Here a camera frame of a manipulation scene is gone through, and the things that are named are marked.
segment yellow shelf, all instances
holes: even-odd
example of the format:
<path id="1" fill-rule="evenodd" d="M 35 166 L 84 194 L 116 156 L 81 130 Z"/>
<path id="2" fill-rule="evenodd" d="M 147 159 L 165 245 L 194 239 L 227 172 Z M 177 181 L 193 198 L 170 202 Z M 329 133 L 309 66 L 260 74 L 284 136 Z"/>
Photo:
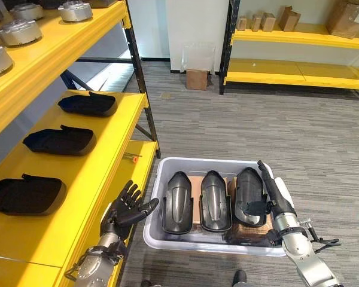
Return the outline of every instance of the yellow shelf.
<path id="1" fill-rule="evenodd" d="M 278 25 L 272 32 L 262 30 L 253 32 L 251 29 L 235 30 L 232 45 L 234 41 L 282 42 L 359 49 L 359 33 L 354 39 L 346 39 L 330 35 L 324 25 L 306 23 L 299 23 L 292 32 L 284 32 Z"/>
<path id="2" fill-rule="evenodd" d="M 102 214 L 107 208 L 109 202 L 112 202 L 117 198 L 118 194 L 124 187 L 125 183 L 131 179 L 134 183 L 136 183 L 141 190 L 141 192 L 145 191 L 145 185 L 147 183 L 147 179 L 149 177 L 150 167 L 153 162 L 153 158 L 155 155 L 155 151 L 157 148 L 157 142 L 141 142 L 141 141 L 130 141 L 127 145 L 126 152 L 132 154 L 139 154 L 142 157 L 138 158 L 137 163 L 133 163 L 129 159 L 122 159 L 115 176 L 112 180 L 112 183 L 109 186 L 108 193 L 106 194 L 101 207 L 99 208 L 99 212 L 95 216 L 95 220 L 93 222 L 93 226 L 90 228 L 90 231 L 87 235 L 85 243 L 83 244 L 83 248 L 76 254 L 76 256 L 71 258 L 71 262 L 63 268 L 63 270 L 67 270 L 70 268 L 73 262 L 77 262 L 77 259 L 81 254 L 85 252 L 85 250 L 91 246 L 97 245 L 99 240 L 100 233 L 100 221 Z M 112 279 L 110 280 L 108 286 L 115 286 L 118 276 L 120 274 L 120 270 L 122 267 L 123 261 L 120 261 L 119 264 L 114 268 Z M 63 273 L 60 274 L 59 279 L 57 280 L 59 283 L 57 286 L 73 286 L 73 283 L 68 281 L 63 277 Z"/>
<path id="3" fill-rule="evenodd" d="M 129 19 L 125 1 L 93 9 L 93 18 L 81 23 L 63 22 L 57 10 L 44 12 L 45 17 L 37 21 L 41 40 L 5 48 L 14 66 L 0 75 L 0 132 L 112 27 L 123 18 Z"/>
<path id="4" fill-rule="evenodd" d="M 66 91 L 63 97 L 72 94 L 87 92 Z M 106 94 L 115 96 L 118 103 L 111 117 L 68 114 L 53 105 L 31 130 L 58 129 L 61 124 L 92 129 L 97 144 L 90 154 L 71 157 L 35 153 L 19 142 L 1 163 L 0 180 L 20 178 L 22 173 L 59 178 L 67 186 L 67 196 L 49 216 L 0 213 L 0 256 L 63 267 L 81 250 L 83 236 L 92 226 L 141 111 L 148 106 L 145 94 Z"/>
<path id="5" fill-rule="evenodd" d="M 0 286 L 53 286 L 61 268 L 0 258 Z"/>
<path id="6" fill-rule="evenodd" d="M 353 88 L 359 67 L 278 60 L 230 59 L 227 82 Z"/>

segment metal shelving unit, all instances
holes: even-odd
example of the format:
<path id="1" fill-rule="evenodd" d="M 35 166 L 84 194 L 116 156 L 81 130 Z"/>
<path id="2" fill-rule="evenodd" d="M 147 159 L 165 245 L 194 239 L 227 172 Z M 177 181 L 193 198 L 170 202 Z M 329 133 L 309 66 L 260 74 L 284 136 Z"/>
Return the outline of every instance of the metal shelving unit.
<path id="1" fill-rule="evenodd" d="M 264 83 L 359 89 L 359 67 L 278 60 L 231 59 L 235 41 L 283 42 L 323 45 L 359 50 L 359 33 L 354 39 L 330 35 L 323 25 L 299 23 L 295 31 L 278 25 L 272 32 L 235 29 L 241 0 L 230 0 L 220 65 L 220 94 L 227 83 Z"/>
<path id="2" fill-rule="evenodd" d="M 122 21 L 131 59 L 79 58 L 114 25 Z M 39 26 L 43 38 L 21 48 L 6 48 L 14 66 L 0 75 L 0 132 L 59 75 L 69 88 L 62 97 L 88 94 L 82 80 L 66 70 L 81 62 L 130 63 L 139 93 L 114 93 L 118 109 L 108 118 L 85 117 L 63 112 L 53 105 L 31 132 L 58 129 L 61 124 L 92 129 L 97 143 L 82 157 L 34 153 L 21 142 L 0 164 L 0 180 L 20 178 L 22 173 L 60 178 L 67 186 L 63 205 L 42 217 L 8 216 L 0 213 L 0 286 L 68 286 L 64 272 L 90 246 L 96 245 L 99 222 L 107 204 L 124 183 L 132 179 L 143 191 L 154 156 L 160 148 L 150 108 L 141 60 L 126 1 L 109 8 L 93 9 L 93 18 L 81 23 L 60 21 L 55 10 L 45 11 Z M 141 112 L 149 131 L 138 125 Z M 150 141 L 130 140 L 134 129 Z M 123 158 L 125 152 L 139 154 L 137 163 Z M 122 263 L 115 268 L 112 285 Z"/>

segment shelf post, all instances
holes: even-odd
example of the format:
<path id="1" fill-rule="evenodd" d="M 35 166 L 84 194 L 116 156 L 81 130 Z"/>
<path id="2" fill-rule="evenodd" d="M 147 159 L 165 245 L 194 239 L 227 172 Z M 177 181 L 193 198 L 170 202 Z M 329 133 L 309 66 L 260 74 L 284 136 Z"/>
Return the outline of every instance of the shelf post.
<path id="1" fill-rule="evenodd" d="M 146 114 L 146 118 L 148 121 L 149 129 L 150 129 L 151 139 L 153 141 L 157 142 L 156 156 L 157 156 L 157 158 L 161 158 L 160 145 L 158 142 L 156 127 L 154 126 L 154 120 L 153 120 L 153 115 L 152 115 L 151 108 L 150 108 L 150 101 L 149 101 L 148 92 L 146 89 L 144 73 L 142 72 L 141 60 L 140 60 L 139 54 L 138 54 L 136 37 L 134 34 L 133 23 L 132 23 L 132 19 L 130 18 L 129 5 L 128 5 L 127 1 L 126 1 L 126 6 L 127 6 L 127 11 L 128 11 L 128 21 L 127 21 L 128 25 L 126 25 L 124 29 L 125 29 L 126 39 L 127 39 L 127 45 L 129 47 L 130 56 L 132 58 L 132 63 L 133 63 L 134 72 L 135 72 L 137 83 L 138 83 L 139 92 L 145 93 L 146 98 L 148 100 L 148 107 L 145 108 L 145 114 Z"/>
<path id="2" fill-rule="evenodd" d="M 241 0 L 230 0 L 229 8 L 227 10 L 225 37 L 223 40 L 221 65 L 220 65 L 220 94 L 224 93 L 224 79 L 229 69 L 230 56 L 232 53 L 232 35 L 235 31 L 237 23 L 239 4 Z"/>

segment robotic arm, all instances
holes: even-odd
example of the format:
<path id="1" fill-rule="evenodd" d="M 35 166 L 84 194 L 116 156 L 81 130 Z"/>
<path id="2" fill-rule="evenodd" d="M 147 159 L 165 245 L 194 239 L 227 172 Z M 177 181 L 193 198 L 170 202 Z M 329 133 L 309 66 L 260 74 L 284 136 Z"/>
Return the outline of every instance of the robotic arm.
<path id="1" fill-rule="evenodd" d="M 141 194 L 133 181 L 128 181 L 120 195 L 112 202 L 101 221 L 100 240 L 97 246 L 86 250 L 65 277 L 75 281 L 75 287 L 107 287 L 113 268 L 124 258 L 127 239 L 134 223 L 146 218 L 158 205 L 152 199 L 141 205 Z M 78 272 L 77 278 L 72 274 Z"/>
<path id="2" fill-rule="evenodd" d="M 282 247 L 289 259 L 296 265 L 303 283 L 307 287 L 344 287 L 326 263 L 316 255 L 324 248 L 339 245 L 338 239 L 319 239 L 310 221 L 298 221 L 294 208 L 282 196 L 266 166 L 261 161 L 258 161 L 258 166 L 262 171 L 262 178 L 271 200 L 268 209 L 273 213 L 275 229 L 279 232 Z M 300 226 L 302 223 L 307 225 L 314 238 L 313 242 L 326 244 L 323 248 L 313 250 L 305 229 Z"/>

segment black shelf frame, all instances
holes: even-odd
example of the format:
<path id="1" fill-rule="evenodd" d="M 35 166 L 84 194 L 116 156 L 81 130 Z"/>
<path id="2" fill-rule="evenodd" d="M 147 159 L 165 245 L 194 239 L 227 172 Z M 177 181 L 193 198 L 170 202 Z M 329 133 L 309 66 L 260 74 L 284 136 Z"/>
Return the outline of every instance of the black shelf frame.
<path id="1" fill-rule="evenodd" d="M 80 57 L 76 60 L 76 62 L 127 63 L 127 64 L 133 65 L 133 68 L 134 68 L 133 73 L 131 74 L 130 78 L 128 79 L 122 92 L 125 91 L 126 86 L 129 83 L 129 81 L 131 80 L 131 78 L 133 77 L 133 75 L 136 75 L 139 92 L 145 93 L 147 100 L 148 100 L 148 107 L 144 108 L 144 111 L 145 111 L 145 115 L 146 115 L 146 118 L 148 121 L 148 126 L 149 126 L 150 131 L 145 130 L 139 124 L 136 125 L 136 129 L 139 130 L 142 134 L 144 134 L 151 141 L 157 142 L 156 156 L 157 156 L 157 158 L 161 158 L 161 149 L 160 149 L 160 145 L 159 145 L 159 141 L 158 141 L 158 137 L 157 137 L 156 127 L 154 125 L 153 114 L 152 114 L 151 108 L 150 108 L 150 101 L 149 101 L 148 91 L 146 88 L 144 73 L 142 71 L 142 65 L 141 65 L 142 59 L 140 58 L 139 53 L 138 53 L 136 37 L 134 34 L 132 19 L 130 18 L 130 10 L 129 10 L 129 5 L 128 5 L 127 1 L 126 1 L 126 6 L 127 6 L 128 17 L 129 17 L 129 21 L 130 21 L 130 28 L 124 28 L 124 31 L 125 31 L 127 45 L 129 47 L 131 58 L 130 59 L 119 59 L 119 58 L 108 58 L 108 57 Z M 66 87 L 70 90 L 77 90 L 77 86 L 75 85 L 75 83 L 77 83 L 79 86 L 81 86 L 82 88 L 84 88 L 86 90 L 93 90 L 84 81 L 79 79 L 76 75 L 74 75 L 72 72 L 70 72 L 68 70 L 65 70 L 60 76 L 61 76 L 61 79 L 63 80 L 64 84 L 66 85 Z"/>

